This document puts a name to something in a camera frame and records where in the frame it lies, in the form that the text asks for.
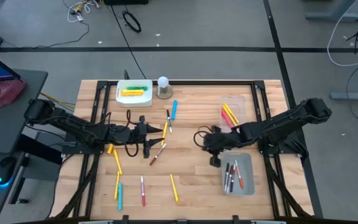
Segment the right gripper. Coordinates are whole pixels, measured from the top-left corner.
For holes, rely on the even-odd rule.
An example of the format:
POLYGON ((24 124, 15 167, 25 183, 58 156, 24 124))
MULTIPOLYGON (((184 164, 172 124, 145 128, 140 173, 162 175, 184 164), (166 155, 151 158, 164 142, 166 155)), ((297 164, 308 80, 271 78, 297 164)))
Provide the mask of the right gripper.
POLYGON ((221 160, 218 157, 224 150, 231 150, 234 147, 239 147, 240 135, 236 131, 230 133, 223 133, 218 126, 211 126, 210 132, 203 136, 202 149, 212 156, 209 163, 219 168, 221 160))

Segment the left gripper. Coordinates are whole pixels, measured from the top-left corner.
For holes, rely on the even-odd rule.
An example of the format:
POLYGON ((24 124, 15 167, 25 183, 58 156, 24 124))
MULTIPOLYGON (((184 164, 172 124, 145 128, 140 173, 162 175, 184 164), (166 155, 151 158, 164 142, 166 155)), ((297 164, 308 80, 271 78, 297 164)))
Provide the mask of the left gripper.
POLYGON ((139 152, 139 144, 143 144, 143 157, 149 158, 150 156, 150 147, 155 144, 162 142, 164 138, 149 139, 147 140, 147 133, 160 133, 163 132, 162 129, 152 127, 151 125, 145 122, 145 116, 141 115, 139 117, 139 122, 135 125, 134 129, 129 135, 129 141, 126 142, 126 153, 129 157, 135 157, 139 152), (127 148, 128 144, 135 144, 136 151, 134 154, 131 154, 127 148))

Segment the yellow pen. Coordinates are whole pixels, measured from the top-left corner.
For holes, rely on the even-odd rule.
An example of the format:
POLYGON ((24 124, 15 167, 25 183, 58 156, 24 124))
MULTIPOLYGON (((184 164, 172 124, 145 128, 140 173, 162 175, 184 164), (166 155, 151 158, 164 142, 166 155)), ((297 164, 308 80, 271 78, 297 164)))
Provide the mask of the yellow pen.
POLYGON ((172 189, 173 189, 175 202, 178 203, 179 202, 178 192, 177 192, 177 188, 176 188, 175 181, 174 181, 174 178, 173 178, 172 174, 170 174, 170 181, 171 181, 171 185, 172 185, 172 189))
POLYGON ((165 138, 166 138, 167 129, 168 129, 168 121, 166 121, 165 125, 164 125, 163 134, 162 134, 163 140, 161 142, 161 146, 163 146, 165 144, 165 138))
POLYGON ((122 173, 121 163, 120 163, 119 156, 118 156, 116 149, 113 149, 113 154, 114 154, 114 158, 116 160, 119 175, 122 175, 123 173, 122 173))
POLYGON ((232 110, 230 109, 228 104, 226 104, 226 103, 223 104, 223 107, 226 110, 226 113, 229 115, 230 119, 232 120, 232 123, 235 124, 235 125, 239 124, 239 120, 237 119, 235 114, 232 112, 232 110))
POLYGON ((118 188, 119 188, 119 178, 120 178, 120 171, 117 172, 117 176, 116 176, 116 185, 115 185, 115 190, 114 190, 114 200, 117 201, 118 200, 118 188))
POLYGON ((236 126, 239 123, 239 121, 227 104, 223 104, 223 110, 225 111, 226 116, 231 120, 232 125, 236 126))

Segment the brown marker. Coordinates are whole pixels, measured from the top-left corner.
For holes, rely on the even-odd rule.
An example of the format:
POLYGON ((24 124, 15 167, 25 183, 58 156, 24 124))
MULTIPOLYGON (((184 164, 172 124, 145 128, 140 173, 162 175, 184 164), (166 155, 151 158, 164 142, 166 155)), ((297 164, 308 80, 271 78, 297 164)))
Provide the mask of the brown marker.
POLYGON ((166 148, 167 143, 164 143, 163 146, 159 149, 159 151, 156 153, 156 155, 153 157, 151 162, 149 163, 150 166, 153 165, 153 163, 158 159, 159 155, 162 153, 162 151, 166 148))

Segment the pink pen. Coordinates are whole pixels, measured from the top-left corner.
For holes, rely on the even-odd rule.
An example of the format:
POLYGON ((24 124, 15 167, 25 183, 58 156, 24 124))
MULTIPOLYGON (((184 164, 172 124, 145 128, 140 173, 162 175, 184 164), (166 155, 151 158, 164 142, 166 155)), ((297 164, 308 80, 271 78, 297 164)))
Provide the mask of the pink pen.
POLYGON ((232 128, 233 125, 231 123, 231 120, 229 119, 229 117, 227 116, 226 112, 224 109, 221 109, 221 116, 223 117, 223 119, 225 120, 225 122, 227 123, 227 125, 232 128))

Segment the orange marker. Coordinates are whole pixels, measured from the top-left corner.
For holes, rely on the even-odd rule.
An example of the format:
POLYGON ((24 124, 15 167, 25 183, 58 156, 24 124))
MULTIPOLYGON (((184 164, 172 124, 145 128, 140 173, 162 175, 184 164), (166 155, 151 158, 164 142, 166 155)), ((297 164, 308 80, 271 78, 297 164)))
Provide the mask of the orange marker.
POLYGON ((241 172, 239 169, 239 164, 238 164, 237 160, 234 160, 234 162, 236 165, 236 172, 237 172, 237 176, 238 176, 238 180, 239 180, 239 185, 240 185, 241 189, 244 189, 244 183, 243 183, 243 179, 242 179, 241 172))

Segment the pink marker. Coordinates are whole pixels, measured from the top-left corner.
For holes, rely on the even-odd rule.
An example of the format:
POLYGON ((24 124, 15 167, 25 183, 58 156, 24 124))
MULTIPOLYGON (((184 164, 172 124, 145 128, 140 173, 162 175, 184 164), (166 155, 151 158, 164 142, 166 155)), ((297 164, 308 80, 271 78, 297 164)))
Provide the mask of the pink marker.
POLYGON ((144 185, 144 177, 143 176, 140 177, 140 186, 141 186, 142 206, 145 207, 146 206, 146 202, 145 202, 145 185, 144 185))

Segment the teal highlighter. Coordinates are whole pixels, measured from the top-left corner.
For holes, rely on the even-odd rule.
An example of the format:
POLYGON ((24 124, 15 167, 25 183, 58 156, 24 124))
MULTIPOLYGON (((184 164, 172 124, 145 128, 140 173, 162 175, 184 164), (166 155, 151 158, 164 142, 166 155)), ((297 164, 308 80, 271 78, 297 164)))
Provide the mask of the teal highlighter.
POLYGON ((117 209, 122 211, 122 183, 118 183, 117 185, 117 209))

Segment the clear plastic container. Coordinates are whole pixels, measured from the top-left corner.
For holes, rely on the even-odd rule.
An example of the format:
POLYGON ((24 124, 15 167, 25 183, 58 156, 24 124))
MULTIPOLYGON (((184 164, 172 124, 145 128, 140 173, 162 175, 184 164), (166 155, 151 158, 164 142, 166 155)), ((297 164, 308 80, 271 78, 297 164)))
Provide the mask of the clear plastic container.
POLYGON ((223 109, 223 104, 228 104, 232 112, 235 114, 239 120, 239 124, 246 122, 246 108, 245 108, 246 99, 241 95, 224 95, 221 97, 219 102, 219 127, 223 133, 230 133, 231 128, 227 125, 223 117, 221 116, 221 109, 223 109))

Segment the white plastic bin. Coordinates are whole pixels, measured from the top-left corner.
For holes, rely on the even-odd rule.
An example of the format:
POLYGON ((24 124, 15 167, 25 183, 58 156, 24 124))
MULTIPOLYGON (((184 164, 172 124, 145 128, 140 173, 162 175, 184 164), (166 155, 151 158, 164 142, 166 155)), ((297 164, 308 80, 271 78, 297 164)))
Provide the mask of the white plastic bin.
POLYGON ((152 105, 152 80, 120 80, 116 87, 116 101, 122 107, 149 107, 152 105), (128 87, 147 87, 140 96, 123 96, 122 92, 128 87))

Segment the grey plastic tray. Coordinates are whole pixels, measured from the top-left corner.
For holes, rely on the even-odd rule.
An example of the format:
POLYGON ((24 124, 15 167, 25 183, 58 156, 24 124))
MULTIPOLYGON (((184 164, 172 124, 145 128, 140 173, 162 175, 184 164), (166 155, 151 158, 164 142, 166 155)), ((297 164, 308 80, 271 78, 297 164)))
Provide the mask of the grey plastic tray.
POLYGON ((221 159, 221 174, 222 174, 222 188, 223 192, 226 195, 232 195, 232 196, 248 196, 253 195, 255 193, 255 186, 254 186, 254 174, 253 174, 253 168, 252 168, 252 159, 250 154, 248 153, 234 153, 229 154, 225 153, 222 156, 221 159), (224 192, 224 175, 226 171, 226 163, 228 162, 230 166, 235 164, 234 160, 237 160, 239 164, 239 169, 241 172, 241 176, 244 183, 244 189, 241 189, 239 185, 239 180, 237 176, 237 172, 235 173, 234 178, 234 188, 232 193, 225 193, 224 192))

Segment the white bulb table lamp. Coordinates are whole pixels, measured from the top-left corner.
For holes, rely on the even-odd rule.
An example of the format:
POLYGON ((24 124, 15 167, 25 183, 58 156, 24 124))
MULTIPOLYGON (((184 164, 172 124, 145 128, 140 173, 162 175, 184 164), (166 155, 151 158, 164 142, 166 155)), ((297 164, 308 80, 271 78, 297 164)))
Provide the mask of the white bulb table lamp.
POLYGON ((157 80, 157 96, 161 99, 170 98, 173 95, 173 88, 167 77, 159 77, 157 80))

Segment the black box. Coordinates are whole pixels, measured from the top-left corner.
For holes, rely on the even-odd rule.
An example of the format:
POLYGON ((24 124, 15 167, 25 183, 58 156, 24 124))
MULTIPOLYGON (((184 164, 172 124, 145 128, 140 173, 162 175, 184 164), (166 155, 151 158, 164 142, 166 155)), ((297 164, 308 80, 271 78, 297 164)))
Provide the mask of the black box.
POLYGON ((134 5, 134 4, 148 4, 149 0, 103 0, 106 5, 134 5))

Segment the black desk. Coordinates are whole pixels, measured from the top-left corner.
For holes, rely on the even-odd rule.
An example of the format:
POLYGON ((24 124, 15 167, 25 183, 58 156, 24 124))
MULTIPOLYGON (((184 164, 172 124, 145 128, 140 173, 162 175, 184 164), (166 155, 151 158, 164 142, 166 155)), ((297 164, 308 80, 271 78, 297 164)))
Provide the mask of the black desk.
POLYGON ((36 70, 15 69, 27 86, 13 103, 0 108, 0 161, 8 156, 16 158, 16 164, 9 182, 0 185, 0 213, 6 202, 12 183, 19 171, 24 154, 16 150, 16 144, 20 139, 24 128, 24 113, 29 105, 29 100, 38 98, 48 73, 36 70))

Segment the black aluminium table frame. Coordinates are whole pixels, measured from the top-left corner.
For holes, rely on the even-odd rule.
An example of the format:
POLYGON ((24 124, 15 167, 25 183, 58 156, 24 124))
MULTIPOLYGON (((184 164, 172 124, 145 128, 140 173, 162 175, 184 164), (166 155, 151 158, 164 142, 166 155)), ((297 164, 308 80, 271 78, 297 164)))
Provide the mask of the black aluminium table frame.
POLYGON ((126 149, 117 147, 122 168, 122 211, 114 200, 118 172, 114 154, 99 158, 96 183, 91 202, 81 201, 81 211, 90 209, 93 220, 242 220, 272 219, 275 215, 293 215, 278 189, 270 191, 265 162, 257 145, 232 150, 248 153, 252 159, 255 193, 248 196, 226 195, 222 188, 221 169, 211 166, 210 155, 201 150, 198 130, 219 124, 219 102, 224 95, 241 95, 246 99, 246 122, 275 116, 288 109, 283 87, 278 80, 248 82, 242 80, 178 80, 173 82, 173 96, 167 100, 154 97, 152 105, 133 108, 132 118, 144 115, 152 126, 163 128, 167 110, 172 114, 177 100, 172 133, 167 133, 166 148, 149 165, 161 148, 155 145, 150 157, 142 150, 129 157, 126 149), (173 175, 179 202, 175 202, 170 181, 173 175), (145 202, 142 206, 140 177, 144 177, 145 202))

